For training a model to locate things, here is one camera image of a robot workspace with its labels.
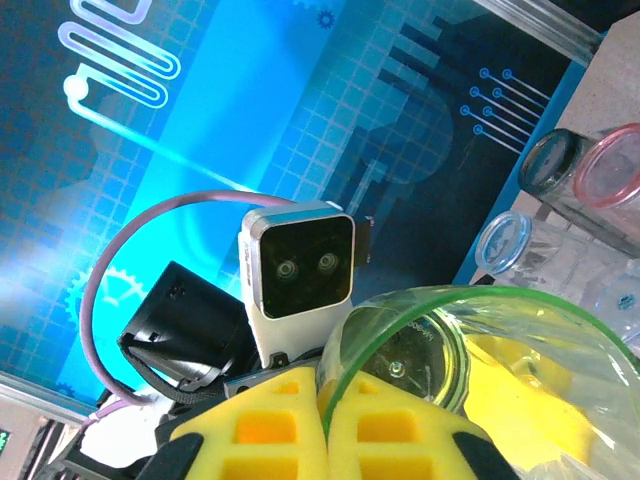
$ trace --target clear plastic cup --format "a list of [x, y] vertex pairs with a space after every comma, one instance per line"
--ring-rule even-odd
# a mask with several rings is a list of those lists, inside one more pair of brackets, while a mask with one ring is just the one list
[[518, 176], [520, 187], [602, 242], [631, 257], [640, 257], [640, 242], [630, 239], [596, 210], [583, 205], [573, 192], [576, 169], [596, 143], [596, 139], [566, 129], [553, 130], [542, 137], [525, 158]]
[[582, 204], [640, 243], [640, 123], [620, 127], [592, 147], [573, 182]]
[[502, 284], [534, 288], [575, 304], [591, 280], [628, 260], [616, 250], [516, 211], [502, 213], [487, 225], [475, 257], [478, 267]]
[[613, 266], [587, 283], [580, 306], [603, 319], [640, 357], [640, 260]]
[[466, 416], [531, 478], [571, 458], [629, 480], [640, 478], [638, 367], [603, 323], [546, 293], [416, 288], [375, 297], [336, 326], [318, 406], [328, 431], [346, 389], [373, 375]]

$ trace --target grid pattern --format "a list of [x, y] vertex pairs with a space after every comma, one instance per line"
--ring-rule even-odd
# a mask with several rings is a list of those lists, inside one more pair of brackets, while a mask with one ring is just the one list
[[[119, 6], [131, 10], [137, 1], [129, 3]], [[122, 26], [178, 56], [187, 70], [216, 3], [154, 1], [141, 25]], [[50, 388], [76, 338], [67, 288], [122, 227], [151, 157], [66, 105], [62, 82], [84, 59], [66, 50], [56, 31], [72, 17], [64, 2], [27, 2], [6, 8], [0, 19], [0, 258], [10, 292], [0, 369]], [[86, 103], [157, 137], [182, 78], [165, 85], [169, 104], [161, 110], [127, 104], [93, 85]]]
[[[457, 22], [479, 13], [482, 9], [470, 0], [347, 1], [259, 190], [296, 201], [320, 196], [337, 200], [362, 156], [372, 170], [370, 181], [390, 177], [411, 183], [432, 174], [446, 158], [451, 142], [449, 108], [429, 91], [424, 76], [389, 53], [397, 47], [435, 66], [438, 57], [400, 35], [402, 26], [410, 22], [437, 39], [440, 29], [432, 24], [436, 15]], [[412, 90], [426, 90], [427, 102], [408, 102], [406, 91], [378, 79], [382, 70]], [[426, 132], [431, 132], [427, 141]], [[411, 191], [391, 190], [401, 195]], [[384, 212], [398, 198], [388, 193], [388, 198], [377, 198], [378, 221], [384, 221]], [[354, 210], [363, 195], [361, 189], [342, 206]], [[216, 284], [236, 296], [240, 296], [238, 263], [234, 242]]]

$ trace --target yellow sponge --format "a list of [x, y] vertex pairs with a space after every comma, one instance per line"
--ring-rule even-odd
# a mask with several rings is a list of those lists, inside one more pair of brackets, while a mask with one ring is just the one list
[[326, 480], [315, 371], [301, 367], [185, 422], [204, 442], [186, 480]]
[[359, 372], [329, 433], [331, 480], [475, 479], [453, 434], [490, 441], [466, 419]]

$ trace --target gear icon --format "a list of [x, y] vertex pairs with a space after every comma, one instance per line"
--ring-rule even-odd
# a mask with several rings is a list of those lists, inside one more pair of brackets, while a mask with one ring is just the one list
[[336, 17], [329, 10], [322, 10], [318, 13], [318, 25], [320, 28], [324, 28], [325, 30], [333, 27], [333, 24], [336, 22]]
[[56, 383], [54, 389], [55, 389], [56, 392], [62, 393], [63, 395], [65, 395], [67, 397], [75, 398], [74, 394], [76, 393], [76, 391], [68, 383], [64, 383], [64, 382]]
[[[70, 321], [75, 325], [78, 325], [80, 301], [92, 271], [93, 268], [90, 268], [86, 273], [81, 272], [80, 277], [72, 280], [72, 286], [67, 289], [69, 295], [65, 299], [66, 311]], [[128, 275], [124, 270], [109, 267], [100, 281], [96, 305], [102, 302], [118, 310], [131, 310], [132, 307], [137, 308], [147, 293], [143, 290], [142, 283], [136, 281], [133, 275]]]

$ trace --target depth camera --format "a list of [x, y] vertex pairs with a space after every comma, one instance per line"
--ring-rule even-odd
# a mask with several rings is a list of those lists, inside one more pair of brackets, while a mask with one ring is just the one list
[[278, 319], [344, 302], [354, 268], [353, 219], [325, 202], [254, 210], [245, 261], [254, 299]]

